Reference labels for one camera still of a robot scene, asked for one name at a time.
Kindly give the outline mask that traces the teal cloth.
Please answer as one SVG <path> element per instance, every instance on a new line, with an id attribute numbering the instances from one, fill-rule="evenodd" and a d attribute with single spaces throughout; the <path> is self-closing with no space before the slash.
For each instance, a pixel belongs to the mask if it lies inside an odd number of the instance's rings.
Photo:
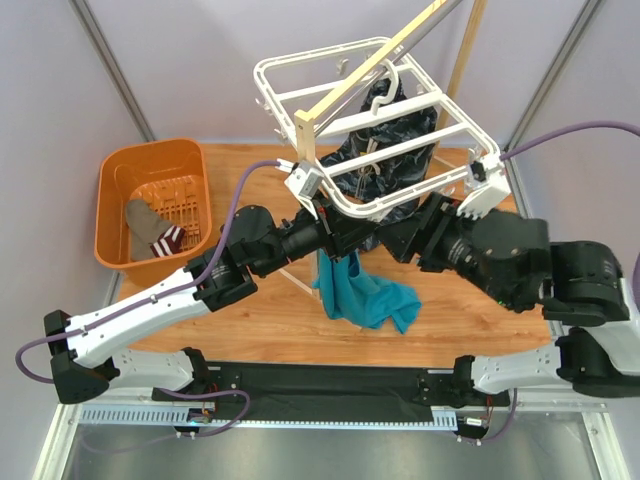
<path id="1" fill-rule="evenodd" d="M 391 320 L 400 334 L 405 334 L 418 318 L 422 302 L 416 291 L 368 273 L 357 252 L 331 260 L 320 250 L 317 264 L 313 286 L 319 290 L 328 318 L 345 319 L 358 327 L 374 330 Z"/>

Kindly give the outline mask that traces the grey maroon striped sock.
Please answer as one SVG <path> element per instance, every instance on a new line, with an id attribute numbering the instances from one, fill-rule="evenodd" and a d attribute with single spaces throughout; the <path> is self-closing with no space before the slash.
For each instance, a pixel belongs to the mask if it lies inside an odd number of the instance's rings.
<path id="1" fill-rule="evenodd" d="M 130 231 L 132 261 L 166 258 L 181 251 L 186 230 L 162 218 L 143 199 L 127 203 L 125 219 Z"/>

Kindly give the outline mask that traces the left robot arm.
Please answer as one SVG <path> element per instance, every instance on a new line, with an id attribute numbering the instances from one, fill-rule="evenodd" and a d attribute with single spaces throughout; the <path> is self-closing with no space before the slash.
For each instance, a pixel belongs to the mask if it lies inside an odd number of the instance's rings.
<path id="1" fill-rule="evenodd" d="M 56 310 L 46 315 L 51 372 L 60 402 L 78 404 L 121 388 L 151 388 L 160 400 L 172 391 L 204 392 L 211 379 L 199 350 L 185 347 L 158 354 L 133 350 L 131 344 L 252 295 L 256 278 L 319 249 L 343 257 L 378 226 L 340 213 L 324 198 L 313 205 L 315 213 L 300 210 L 282 225 L 276 225 L 263 206 L 243 207 L 224 227 L 226 239 L 158 284 L 89 314 L 70 316 Z"/>

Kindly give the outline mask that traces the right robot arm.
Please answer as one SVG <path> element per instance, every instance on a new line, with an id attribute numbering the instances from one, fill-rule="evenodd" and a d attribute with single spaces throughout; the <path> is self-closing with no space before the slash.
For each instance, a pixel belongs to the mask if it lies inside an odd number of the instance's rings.
<path id="1" fill-rule="evenodd" d="M 516 354 L 461 356 L 453 385 L 498 394 L 568 384 L 585 396 L 638 396 L 639 311 L 612 250 L 594 241 L 553 242 L 542 219 L 499 209 L 471 219 L 460 210 L 459 201 L 432 194 L 378 236 L 397 262 L 451 270 L 505 309 L 539 308 L 568 332 Z"/>

